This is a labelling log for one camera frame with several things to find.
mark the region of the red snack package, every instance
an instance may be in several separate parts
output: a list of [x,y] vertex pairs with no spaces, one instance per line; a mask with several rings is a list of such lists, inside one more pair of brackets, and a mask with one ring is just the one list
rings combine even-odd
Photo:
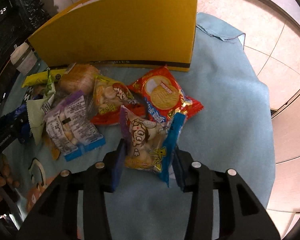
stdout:
[[95,125],[118,124],[121,105],[137,116],[146,115],[144,106],[123,83],[102,75],[96,75],[93,102],[98,112],[90,121]]
[[184,94],[165,66],[149,71],[128,89],[144,97],[151,121],[166,122],[178,112],[189,119],[203,109],[198,100]]

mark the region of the red cracker package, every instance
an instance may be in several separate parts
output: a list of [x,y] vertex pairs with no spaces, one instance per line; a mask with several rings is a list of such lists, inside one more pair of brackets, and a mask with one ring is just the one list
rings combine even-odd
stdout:
[[128,89],[144,97],[151,121],[166,122],[175,113],[185,114],[189,119],[203,109],[198,100],[184,94],[165,66],[149,71]]

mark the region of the cardboard box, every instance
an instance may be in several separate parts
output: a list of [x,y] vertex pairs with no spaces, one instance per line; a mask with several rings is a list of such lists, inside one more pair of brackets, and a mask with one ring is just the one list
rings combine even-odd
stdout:
[[49,65],[97,62],[188,71],[197,0],[81,0],[29,37]]

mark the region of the yellow snack package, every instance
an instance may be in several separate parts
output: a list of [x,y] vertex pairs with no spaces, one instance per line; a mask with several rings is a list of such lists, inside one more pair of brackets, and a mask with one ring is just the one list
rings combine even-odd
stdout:
[[[62,77],[66,68],[63,69],[55,69],[51,70],[51,76],[53,78],[53,82],[58,82]],[[39,72],[26,77],[26,80],[23,82],[22,87],[30,87],[34,85],[47,84],[48,82],[48,71]]]

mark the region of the blue tablecloth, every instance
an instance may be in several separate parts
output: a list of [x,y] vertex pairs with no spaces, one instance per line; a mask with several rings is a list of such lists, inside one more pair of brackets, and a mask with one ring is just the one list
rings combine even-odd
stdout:
[[[266,206],[275,174],[269,92],[254,73],[243,51],[243,42],[244,33],[226,22],[204,13],[197,15],[190,71],[172,71],[172,74],[185,93],[201,101],[205,109],[185,124],[178,145],[210,169],[222,172],[236,169]],[[46,64],[40,61],[39,71],[44,68]],[[101,68],[104,75],[125,84],[134,82],[147,71]],[[26,91],[21,88],[24,79],[22,75],[18,77],[2,114],[20,106]],[[63,169],[73,173],[83,171],[101,161],[105,153],[116,149],[121,138],[119,126],[98,129],[105,136],[106,144],[70,162],[62,156],[53,161],[43,143],[36,146],[31,141],[21,145],[15,141],[10,145],[4,153],[14,176],[21,183],[20,193],[26,196],[37,182],[41,183],[39,169],[34,168],[31,172],[28,169],[33,158],[41,163],[48,179]],[[184,239],[191,193],[182,193],[174,180],[170,184],[167,188],[153,173],[125,168],[116,192],[105,195],[113,239]],[[25,210],[26,200],[19,206]],[[80,217],[78,225],[82,235]],[[217,214],[213,231],[217,237]]]

